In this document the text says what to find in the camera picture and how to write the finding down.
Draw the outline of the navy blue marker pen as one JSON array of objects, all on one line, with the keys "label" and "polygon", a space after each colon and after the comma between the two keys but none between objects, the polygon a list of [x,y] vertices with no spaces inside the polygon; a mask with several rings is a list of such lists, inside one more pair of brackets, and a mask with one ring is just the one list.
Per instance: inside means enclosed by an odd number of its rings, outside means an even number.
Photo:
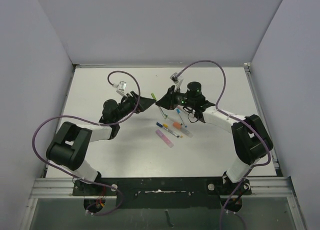
[{"label": "navy blue marker pen", "polygon": [[164,125],[160,124],[159,122],[156,122],[156,125],[165,131],[169,132],[170,134],[174,135],[176,138],[180,138],[181,136],[174,132],[173,130],[170,130],[168,127],[165,127]]}]

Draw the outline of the yellow marker pen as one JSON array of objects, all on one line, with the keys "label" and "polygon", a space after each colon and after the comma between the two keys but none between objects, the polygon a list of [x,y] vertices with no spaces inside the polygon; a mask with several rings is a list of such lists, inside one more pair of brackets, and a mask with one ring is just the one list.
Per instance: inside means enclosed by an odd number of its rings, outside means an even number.
[{"label": "yellow marker pen", "polygon": [[174,130],[172,130],[171,128],[169,128],[169,126],[167,124],[163,124],[162,127],[169,132],[170,134],[174,135],[177,138],[182,138],[183,136],[178,134],[177,132],[175,132]]}]

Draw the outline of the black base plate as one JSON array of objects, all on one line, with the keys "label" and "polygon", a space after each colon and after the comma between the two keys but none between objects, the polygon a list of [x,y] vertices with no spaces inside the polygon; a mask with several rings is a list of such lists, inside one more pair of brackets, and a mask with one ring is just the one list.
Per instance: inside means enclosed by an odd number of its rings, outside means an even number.
[{"label": "black base plate", "polygon": [[238,211],[242,196],[252,194],[249,180],[237,187],[222,177],[99,178],[101,186],[74,182],[73,196],[115,197],[122,209],[220,209],[233,193],[228,206]]}]

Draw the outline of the pink highlighter pen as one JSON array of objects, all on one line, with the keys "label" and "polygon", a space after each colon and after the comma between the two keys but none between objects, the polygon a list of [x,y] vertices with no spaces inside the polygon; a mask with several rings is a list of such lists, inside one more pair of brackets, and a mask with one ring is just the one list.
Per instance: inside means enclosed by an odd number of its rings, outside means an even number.
[{"label": "pink highlighter pen", "polygon": [[161,130],[156,130],[155,133],[165,142],[165,144],[172,148],[174,144],[165,136],[165,134]]}]

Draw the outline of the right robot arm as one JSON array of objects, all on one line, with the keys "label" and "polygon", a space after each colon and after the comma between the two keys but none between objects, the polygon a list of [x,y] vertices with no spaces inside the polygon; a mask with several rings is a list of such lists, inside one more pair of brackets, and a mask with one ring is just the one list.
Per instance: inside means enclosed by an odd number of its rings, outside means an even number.
[{"label": "right robot arm", "polygon": [[183,107],[188,113],[203,123],[213,124],[232,134],[236,159],[226,171],[223,190],[230,195],[241,188],[243,180],[253,168],[268,165],[272,161],[271,138],[258,115],[242,116],[218,108],[217,103],[206,100],[202,85],[191,82],[186,93],[170,87],[167,93],[155,104],[167,110]]}]

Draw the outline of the sky blue marker pen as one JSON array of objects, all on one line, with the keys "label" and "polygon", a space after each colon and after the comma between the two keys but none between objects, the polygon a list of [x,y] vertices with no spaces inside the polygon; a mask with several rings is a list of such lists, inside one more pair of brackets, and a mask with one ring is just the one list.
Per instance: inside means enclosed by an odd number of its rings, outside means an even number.
[{"label": "sky blue marker pen", "polygon": [[176,112],[177,112],[177,114],[178,114],[178,116],[179,116],[179,118],[180,118],[180,120],[181,120],[181,124],[182,124],[185,128],[187,128],[188,126],[185,124],[185,122],[184,122],[184,120],[183,120],[183,118],[182,118],[181,111],[177,108],[177,109],[176,109]]}]

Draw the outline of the orange cap highlighter pen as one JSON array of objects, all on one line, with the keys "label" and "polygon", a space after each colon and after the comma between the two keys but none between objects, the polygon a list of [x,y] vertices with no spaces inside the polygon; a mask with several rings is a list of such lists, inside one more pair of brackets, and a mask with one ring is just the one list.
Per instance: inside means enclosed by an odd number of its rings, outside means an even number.
[{"label": "orange cap highlighter pen", "polygon": [[187,130],[185,127],[183,127],[180,123],[173,122],[172,126],[178,129],[179,131],[181,131],[183,134],[187,135],[188,137],[190,138],[193,137],[193,134],[189,130]]}]

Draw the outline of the lime green marker pen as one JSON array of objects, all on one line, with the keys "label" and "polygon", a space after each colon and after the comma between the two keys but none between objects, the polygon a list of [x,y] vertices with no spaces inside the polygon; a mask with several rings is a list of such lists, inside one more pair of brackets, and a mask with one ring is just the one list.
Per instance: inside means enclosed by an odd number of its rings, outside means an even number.
[{"label": "lime green marker pen", "polygon": [[[151,93],[151,97],[153,98],[153,100],[157,101],[157,98],[156,98],[156,96],[155,96],[154,93]],[[167,118],[167,115],[164,113],[164,111],[162,110],[162,108],[158,106],[158,109],[159,109],[162,117],[163,117],[164,119],[166,119],[166,118]]]}]

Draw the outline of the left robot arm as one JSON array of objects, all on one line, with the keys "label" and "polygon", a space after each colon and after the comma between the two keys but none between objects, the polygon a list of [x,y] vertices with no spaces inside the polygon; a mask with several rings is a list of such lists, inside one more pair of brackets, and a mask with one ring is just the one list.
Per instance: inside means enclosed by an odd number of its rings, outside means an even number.
[{"label": "left robot arm", "polygon": [[85,160],[89,143],[112,140],[120,130],[119,121],[132,112],[144,112],[153,104],[151,98],[139,97],[134,91],[125,95],[118,103],[109,99],[103,104],[98,125],[76,125],[64,122],[50,143],[46,157],[53,163],[68,169],[73,175],[86,180],[84,190],[95,196],[100,193],[100,173]]}]

